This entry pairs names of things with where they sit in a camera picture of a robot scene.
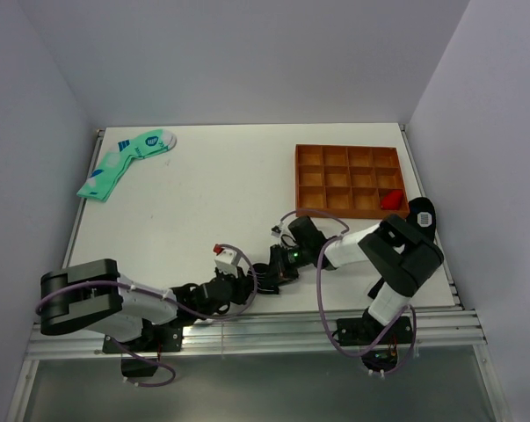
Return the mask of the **black white striped sock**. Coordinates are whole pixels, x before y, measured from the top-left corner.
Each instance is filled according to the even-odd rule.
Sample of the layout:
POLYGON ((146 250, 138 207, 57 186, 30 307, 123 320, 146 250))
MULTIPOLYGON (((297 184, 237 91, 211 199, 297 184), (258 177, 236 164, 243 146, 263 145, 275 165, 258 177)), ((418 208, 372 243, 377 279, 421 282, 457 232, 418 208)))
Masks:
POLYGON ((271 264, 256 263, 252 266, 255 271, 258 288, 261 295, 279 295, 280 277, 278 267, 271 264))

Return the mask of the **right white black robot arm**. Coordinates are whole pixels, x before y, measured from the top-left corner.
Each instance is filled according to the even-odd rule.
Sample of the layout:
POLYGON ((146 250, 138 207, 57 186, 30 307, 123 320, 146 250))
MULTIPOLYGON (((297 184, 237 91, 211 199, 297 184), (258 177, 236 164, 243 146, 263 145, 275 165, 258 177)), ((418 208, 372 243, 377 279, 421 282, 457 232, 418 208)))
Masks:
POLYGON ((294 244, 270 248, 269 264, 260 275, 260 291, 277 294, 280 285, 296 280, 304 266, 333 271, 368 261, 381 276, 363 323, 366 337, 375 343, 393 333, 394 317, 444 261, 435 244, 436 213, 418 207, 404 218, 389 215, 369 229, 346 233, 332 243, 307 215, 293 220, 288 231, 294 244))

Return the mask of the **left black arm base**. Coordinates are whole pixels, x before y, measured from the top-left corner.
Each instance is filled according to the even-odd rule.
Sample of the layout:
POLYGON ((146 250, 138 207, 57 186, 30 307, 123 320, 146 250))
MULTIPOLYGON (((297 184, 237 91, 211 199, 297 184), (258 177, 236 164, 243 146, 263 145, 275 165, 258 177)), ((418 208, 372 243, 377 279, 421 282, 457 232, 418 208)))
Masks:
POLYGON ((139 338, 124 343, 105 335, 102 353, 121 356, 120 372, 126 382, 143 388, 163 387, 177 376, 176 371, 163 362, 163 354, 179 352, 182 340, 182 328, 146 325, 139 338))

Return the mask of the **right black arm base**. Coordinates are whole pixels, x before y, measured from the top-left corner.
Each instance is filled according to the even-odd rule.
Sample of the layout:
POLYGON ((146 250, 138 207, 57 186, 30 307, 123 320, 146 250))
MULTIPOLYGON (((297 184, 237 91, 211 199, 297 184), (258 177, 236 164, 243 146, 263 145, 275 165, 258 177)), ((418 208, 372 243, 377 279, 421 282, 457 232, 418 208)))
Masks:
MULTIPOLYGON (((375 320, 368 321, 365 317, 339 318, 332 335, 342 347, 369 346, 382 329, 383 326, 379 327, 375 320)), ((412 340, 410 319, 400 316, 378 343, 381 348, 366 353, 361 361, 374 372, 394 369, 399 362, 398 346, 409 344, 412 340)))

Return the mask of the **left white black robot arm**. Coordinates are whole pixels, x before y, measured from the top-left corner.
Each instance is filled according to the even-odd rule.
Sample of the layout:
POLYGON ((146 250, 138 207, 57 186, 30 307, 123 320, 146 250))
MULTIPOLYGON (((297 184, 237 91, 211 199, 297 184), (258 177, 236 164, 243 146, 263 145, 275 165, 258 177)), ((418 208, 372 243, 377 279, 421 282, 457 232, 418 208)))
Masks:
POLYGON ((158 289, 130 280, 116 260, 105 258, 44 274, 36 314, 45 336, 95 331, 144 351, 159 329, 224 318, 232 305, 246 308, 255 281, 238 266, 215 269, 206 283, 158 289))

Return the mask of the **orange compartment tray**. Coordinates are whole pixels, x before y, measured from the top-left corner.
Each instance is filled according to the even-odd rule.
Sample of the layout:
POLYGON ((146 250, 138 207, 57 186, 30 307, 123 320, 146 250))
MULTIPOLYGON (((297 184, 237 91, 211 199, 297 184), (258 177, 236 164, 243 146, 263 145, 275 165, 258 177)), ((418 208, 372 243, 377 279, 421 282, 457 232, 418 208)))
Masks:
POLYGON ((295 205, 305 215, 323 211, 341 219, 405 217, 409 202, 397 150, 391 147, 298 144, 294 152, 295 205), (380 200, 403 191, 398 210, 380 200))

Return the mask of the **rolled red sock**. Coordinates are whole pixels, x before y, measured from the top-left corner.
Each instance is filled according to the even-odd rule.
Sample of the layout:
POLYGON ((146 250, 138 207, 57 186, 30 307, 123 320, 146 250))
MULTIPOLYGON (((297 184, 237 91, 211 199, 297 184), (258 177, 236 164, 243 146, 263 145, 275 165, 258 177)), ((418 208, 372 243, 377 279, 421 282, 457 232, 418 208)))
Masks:
POLYGON ((402 190, 391 190, 380 200, 380 206, 383 210, 398 210, 403 202, 402 190))

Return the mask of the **dark blue sock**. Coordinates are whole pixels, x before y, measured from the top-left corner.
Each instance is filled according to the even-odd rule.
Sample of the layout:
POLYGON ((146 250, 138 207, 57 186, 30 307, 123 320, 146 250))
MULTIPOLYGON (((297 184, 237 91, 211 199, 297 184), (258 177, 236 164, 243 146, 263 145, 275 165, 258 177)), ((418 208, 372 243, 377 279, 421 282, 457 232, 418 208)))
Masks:
POLYGON ((406 222, 433 242, 437 218, 432 202, 426 197, 415 198, 409 201, 409 210, 406 222))

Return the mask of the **green blue patterned sock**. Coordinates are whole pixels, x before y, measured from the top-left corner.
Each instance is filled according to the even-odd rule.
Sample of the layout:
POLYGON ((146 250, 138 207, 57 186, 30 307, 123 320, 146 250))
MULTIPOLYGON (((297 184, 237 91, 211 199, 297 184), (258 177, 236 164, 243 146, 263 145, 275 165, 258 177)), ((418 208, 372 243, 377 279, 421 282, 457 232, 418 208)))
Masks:
POLYGON ((162 128, 116 142, 101 157, 76 195, 87 200, 106 202, 132 162, 169 152, 176 144, 177 137, 162 128))

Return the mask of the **aluminium front rail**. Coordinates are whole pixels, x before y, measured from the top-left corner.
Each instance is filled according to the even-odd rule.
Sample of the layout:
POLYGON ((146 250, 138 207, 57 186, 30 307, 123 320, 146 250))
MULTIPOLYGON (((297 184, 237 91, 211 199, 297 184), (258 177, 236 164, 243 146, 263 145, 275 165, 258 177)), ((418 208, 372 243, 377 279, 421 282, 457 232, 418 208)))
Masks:
MULTIPOLYGON (((108 358, 102 335, 78 331, 47 337, 33 328, 25 352, 27 360, 108 358)), ((437 310, 417 313, 417 347, 479 346, 487 343, 473 310, 437 310)), ((261 353, 333 352, 316 313, 247 316, 218 324, 196 324, 183 329, 178 352, 163 356, 204 356, 261 353)))

